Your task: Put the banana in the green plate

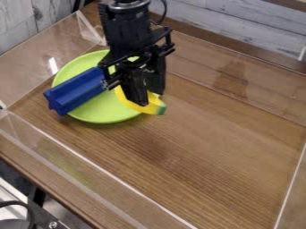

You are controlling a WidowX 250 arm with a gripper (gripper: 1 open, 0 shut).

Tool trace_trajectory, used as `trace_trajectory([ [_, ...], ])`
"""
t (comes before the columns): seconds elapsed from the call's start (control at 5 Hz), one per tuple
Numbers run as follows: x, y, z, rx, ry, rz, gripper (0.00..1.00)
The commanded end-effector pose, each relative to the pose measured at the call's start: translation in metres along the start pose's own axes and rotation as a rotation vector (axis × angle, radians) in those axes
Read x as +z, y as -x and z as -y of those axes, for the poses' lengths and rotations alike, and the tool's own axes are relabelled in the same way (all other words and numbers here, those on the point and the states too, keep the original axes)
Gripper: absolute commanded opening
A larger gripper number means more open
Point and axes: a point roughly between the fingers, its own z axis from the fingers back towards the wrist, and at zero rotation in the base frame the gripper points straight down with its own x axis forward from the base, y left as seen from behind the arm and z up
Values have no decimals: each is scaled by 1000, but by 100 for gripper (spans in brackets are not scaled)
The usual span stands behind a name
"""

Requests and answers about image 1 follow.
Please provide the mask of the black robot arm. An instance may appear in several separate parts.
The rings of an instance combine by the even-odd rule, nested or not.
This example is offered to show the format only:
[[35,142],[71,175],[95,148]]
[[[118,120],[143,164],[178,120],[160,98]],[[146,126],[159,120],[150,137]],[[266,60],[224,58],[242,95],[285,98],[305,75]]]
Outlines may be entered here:
[[151,0],[100,0],[96,7],[108,53],[98,63],[108,89],[120,85],[126,99],[148,105],[148,93],[164,93],[166,57],[175,52],[172,29],[152,21]]

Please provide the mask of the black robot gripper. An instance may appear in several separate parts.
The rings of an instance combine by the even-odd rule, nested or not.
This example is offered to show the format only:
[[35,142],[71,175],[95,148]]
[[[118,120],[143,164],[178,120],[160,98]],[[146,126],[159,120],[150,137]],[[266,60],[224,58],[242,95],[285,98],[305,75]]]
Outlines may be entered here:
[[110,0],[96,5],[110,47],[98,67],[108,88],[120,85],[126,99],[139,106],[148,105],[147,89],[164,94],[166,56],[175,51],[171,28],[151,27],[163,19],[151,21],[150,3],[151,0]]

